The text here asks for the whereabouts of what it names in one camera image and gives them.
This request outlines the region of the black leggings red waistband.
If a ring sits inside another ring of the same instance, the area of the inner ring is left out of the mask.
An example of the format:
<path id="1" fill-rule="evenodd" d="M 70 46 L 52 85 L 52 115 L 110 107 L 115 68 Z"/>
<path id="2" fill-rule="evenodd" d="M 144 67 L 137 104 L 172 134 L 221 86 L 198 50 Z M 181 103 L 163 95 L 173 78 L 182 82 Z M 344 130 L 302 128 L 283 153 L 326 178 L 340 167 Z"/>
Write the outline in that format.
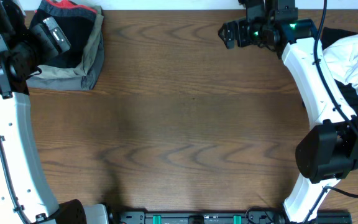
<path id="1" fill-rule="evenodd" d="M 44 19 L 53 17 L 71 44 L 69 51 L 45 64 L 58 68 L 75 68 L 82 60 L 96 15 L 97 11 L 92 7 L 78 5 L 71 1 L 42 0 L 30 26 L 33 27 Z"/>

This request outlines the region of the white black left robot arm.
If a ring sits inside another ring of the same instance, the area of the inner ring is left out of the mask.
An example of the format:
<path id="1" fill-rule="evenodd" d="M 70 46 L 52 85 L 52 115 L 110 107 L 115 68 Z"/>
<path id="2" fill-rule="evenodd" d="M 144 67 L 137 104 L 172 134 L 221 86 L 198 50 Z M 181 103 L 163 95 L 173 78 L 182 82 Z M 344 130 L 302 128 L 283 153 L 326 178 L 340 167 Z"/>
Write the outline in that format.
<path id="1" fill-rule="evenodd" d="M 0 1 L 0 223 L 109 223 L 107 206 L 59 203 L 32 131 L 27 79 L 70 42 L 49 17 L 28 29 L 17 1 Z"/>

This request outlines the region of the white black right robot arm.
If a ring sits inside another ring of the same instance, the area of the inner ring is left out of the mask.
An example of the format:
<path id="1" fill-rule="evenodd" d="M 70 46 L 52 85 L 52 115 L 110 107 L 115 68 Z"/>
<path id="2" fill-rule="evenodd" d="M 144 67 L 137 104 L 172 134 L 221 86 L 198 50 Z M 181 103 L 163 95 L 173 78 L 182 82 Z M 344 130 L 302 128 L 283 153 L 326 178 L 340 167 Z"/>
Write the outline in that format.
<path id="1" fill-rule="evenodd" d="M 228 49 L 259 45 L 276 51 L 308 114 L 310 131 L 295 149 L 300 174 L 275 223 L 350 223 L 347 214 L 318 213 L 327 194 L 358 169 L 358 116 L 329 71 L 314 22 L 239 19 L 224 23 L 218 35 Z"/>

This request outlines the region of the folded khaki pants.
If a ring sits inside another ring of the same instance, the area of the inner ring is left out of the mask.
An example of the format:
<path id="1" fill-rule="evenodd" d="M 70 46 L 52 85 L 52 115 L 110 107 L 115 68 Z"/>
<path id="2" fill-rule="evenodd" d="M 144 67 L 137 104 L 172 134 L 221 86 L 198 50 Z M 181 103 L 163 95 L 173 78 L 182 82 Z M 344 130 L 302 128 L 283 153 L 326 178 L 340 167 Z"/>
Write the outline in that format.
<path id="1" fill-rule="evenodd" d="M 48 65 L 41 65 L 43 68 L 43 73 L 37 75 L 38 78 L 43 79 L 61 79 L 61 78 L 74 78 L 80 76 L 86 76 L 90 70 L 93 62 L 96 58 L 96 52 L 99 45 L 99 38 L 101 34 L 101 26 L 104 20 L 102 15 L 101 6 L 89 6 L 97 11 L 96 21 L 91 31 L 91 35 L 88 39 L 88 42 L 84 48 L 83 56 L 81 62 L 75 68 L 58 68 Z"/>

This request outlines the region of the white crumpled shirt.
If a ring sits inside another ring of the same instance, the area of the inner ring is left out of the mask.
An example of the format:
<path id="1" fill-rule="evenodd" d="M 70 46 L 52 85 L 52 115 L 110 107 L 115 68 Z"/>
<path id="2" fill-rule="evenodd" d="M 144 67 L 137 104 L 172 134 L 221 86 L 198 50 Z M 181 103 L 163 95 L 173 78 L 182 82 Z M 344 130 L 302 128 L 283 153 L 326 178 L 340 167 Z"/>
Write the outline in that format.
<path id="1" fill-rule="evenodd" d="M 351 84 L 358 95 L 358 34 L 335 41 L 323 56 L 333 78 Z"/>

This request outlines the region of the black garment with logo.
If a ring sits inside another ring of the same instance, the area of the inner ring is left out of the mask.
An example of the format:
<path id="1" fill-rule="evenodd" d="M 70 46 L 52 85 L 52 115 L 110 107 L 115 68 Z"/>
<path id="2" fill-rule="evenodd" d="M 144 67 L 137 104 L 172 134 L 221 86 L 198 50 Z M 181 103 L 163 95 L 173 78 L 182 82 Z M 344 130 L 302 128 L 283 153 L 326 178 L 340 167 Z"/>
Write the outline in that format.
<path id="1" fill-rule="evenodd" d="M 323 45 L 323 50 L 330 47 L 333 43 L 337 40 L 350 37 L 353 35 L 357 35 L 357 32 L 344 30 L 344 29 L 333 29 L 325 27 L 323 29 L 323 33 L 321 36 L 321 41 Z M 358 115 L 358 94 L 356 90 L 351 86 L 351 84 L 343 84 L 336 80 L 336 85 L 339 88 L 340 92 L 342 93 L 344 99 L 347 101 L 349 106 L 356 112 Z"/>

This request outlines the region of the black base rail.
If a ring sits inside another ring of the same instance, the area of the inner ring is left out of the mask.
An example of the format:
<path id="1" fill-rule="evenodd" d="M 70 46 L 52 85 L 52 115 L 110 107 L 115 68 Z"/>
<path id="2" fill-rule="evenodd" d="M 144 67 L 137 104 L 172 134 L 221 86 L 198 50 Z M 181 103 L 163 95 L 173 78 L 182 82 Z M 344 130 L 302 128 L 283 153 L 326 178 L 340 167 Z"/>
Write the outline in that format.
<path id="1" fill-rule="evenodd" d="M 286 224 L 289 219 L 275 210 L 249 210 L 244 213 L 150 213 L 124 212 L 122 224 Z"/>

